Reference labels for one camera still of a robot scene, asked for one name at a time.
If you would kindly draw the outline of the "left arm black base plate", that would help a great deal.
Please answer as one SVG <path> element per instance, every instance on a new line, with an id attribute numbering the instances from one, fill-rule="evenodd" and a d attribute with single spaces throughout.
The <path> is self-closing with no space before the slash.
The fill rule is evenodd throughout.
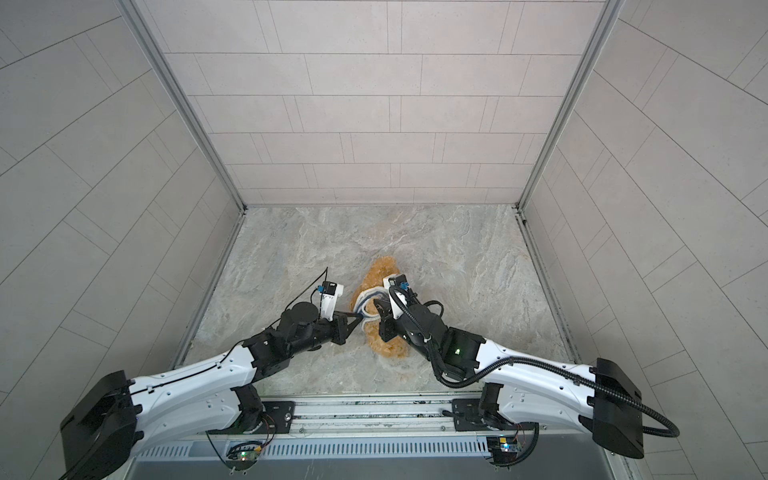
<path id="1" fill-rule="evenodd" d="M 288 434 L 293 422 L 296 403 L 267 401 L 258 414 L 243 414 L 228 428 L 209 430 L 213 435 L 273 435 Z"/>

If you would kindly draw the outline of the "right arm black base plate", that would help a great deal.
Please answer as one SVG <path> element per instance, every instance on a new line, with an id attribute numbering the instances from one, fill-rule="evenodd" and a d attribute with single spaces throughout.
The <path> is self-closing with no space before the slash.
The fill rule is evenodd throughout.
<path id="1" fill-rule="evenodd" d="M 449 417 L 457 432 L 524 432 L 537 431 L 538 425 L 534 422 L 513 423 L 504 419 L 498 412 L 489 413 L 480 408 L 479 398 L 454 398 L 451 407 L 442 411 Z"/>

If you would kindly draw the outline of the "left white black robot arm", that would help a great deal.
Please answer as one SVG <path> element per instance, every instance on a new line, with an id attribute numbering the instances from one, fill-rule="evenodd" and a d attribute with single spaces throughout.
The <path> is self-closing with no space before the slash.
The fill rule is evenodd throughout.
<path id="1" fill-rule="evenodd" d="M 243 433 L 262 422 L 255 382 L 324 343 L 342 345 L 360 313 L 299 302 L 274 324 L 221 355 L 130 379 L 122 370 L 98 380 L 60 424 L 66 479 L 103 479 L 156 445 L 205 432 Z"/>

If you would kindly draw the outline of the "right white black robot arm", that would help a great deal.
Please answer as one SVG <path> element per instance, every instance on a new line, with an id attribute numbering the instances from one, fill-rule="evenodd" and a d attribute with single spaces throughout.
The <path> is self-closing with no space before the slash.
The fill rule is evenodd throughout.
<path id="1" fill-rule="evenodd" d="M 428 305 L 376 298 L 380 337 L 399 337 L 424 356 L 438 381 L 460 389 L 480 384 L 473 421 L 494 430 L 573 427 L 613 453 L 643 458 L 640 389 L 607 359 L 594 365 L 541 359 L 505 348 L 485 337 L 453 327 Z"/>

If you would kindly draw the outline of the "blue white striped knit sweater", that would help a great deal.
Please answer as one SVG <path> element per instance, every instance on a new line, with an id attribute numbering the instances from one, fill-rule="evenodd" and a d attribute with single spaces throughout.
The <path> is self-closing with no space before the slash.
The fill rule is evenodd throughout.
<path id="1" fill-rule="evenodd" d="M 389 300 L 388 287 L 392 276 L 384 277 L 380 285 L 363 290 L 355 300 L 353 312 L 363 316 L 365 322 L 378 321 L 380 314 L 374 305 L 375 300 Z"/>

